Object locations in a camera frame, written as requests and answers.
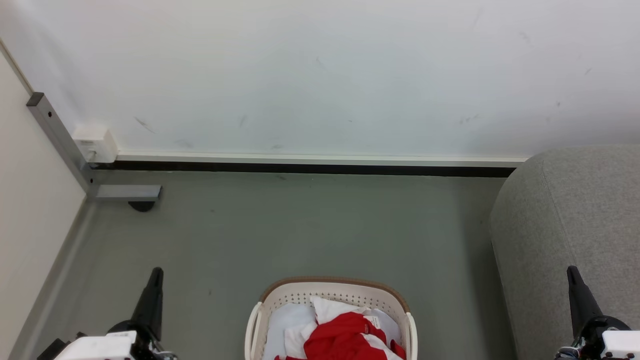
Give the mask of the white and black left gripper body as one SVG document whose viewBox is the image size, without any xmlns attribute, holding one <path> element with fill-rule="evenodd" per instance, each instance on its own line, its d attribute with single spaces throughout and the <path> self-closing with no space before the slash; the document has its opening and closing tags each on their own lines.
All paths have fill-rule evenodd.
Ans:
<svg viewBox="0 0 640 360">
<path fill-rule="evenodd" d="M 162 321 L 126 320 L 102 336 L 79 336 L 54 350 L 55 360 L 160 360 Z"/>
</svg>

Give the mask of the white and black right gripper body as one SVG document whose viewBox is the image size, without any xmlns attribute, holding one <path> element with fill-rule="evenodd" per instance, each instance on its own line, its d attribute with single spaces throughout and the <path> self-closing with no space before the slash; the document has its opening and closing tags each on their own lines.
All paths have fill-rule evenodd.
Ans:
<svg viewBox="0 0 640 360">
<path fill-rule="evenodd" d="M 586 321 L 578 335 L 579 360 L 638 360 L 640 331 L 612 316 Z"/>
</svg>

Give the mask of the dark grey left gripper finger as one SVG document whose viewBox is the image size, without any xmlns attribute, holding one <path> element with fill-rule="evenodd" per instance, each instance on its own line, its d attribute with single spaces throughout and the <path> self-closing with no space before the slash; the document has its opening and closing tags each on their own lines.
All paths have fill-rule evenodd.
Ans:
<svg viewBox="0 0 640 360">
<path fill-rule="evenodd" d="M 133 324 L 144 328 L 157 341 L 162 339 L 163 277 L 162 268 L 153 268 L 131 317 Z"/>
</svg>

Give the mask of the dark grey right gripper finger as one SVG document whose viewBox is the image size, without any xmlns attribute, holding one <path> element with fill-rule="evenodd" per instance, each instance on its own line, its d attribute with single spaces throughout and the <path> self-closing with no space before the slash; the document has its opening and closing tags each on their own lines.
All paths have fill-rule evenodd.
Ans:
<svg viewBox="0 0 640 360">
<path fill-rule="evenodd" d="M 567 267 L 566 274 L 571 325 L 573 337 L 576 338 L 590 319 L 601 317 L 604 314 L 590 288 L 583 280 L 578 267 L 570 265 Z"/>
</svg>

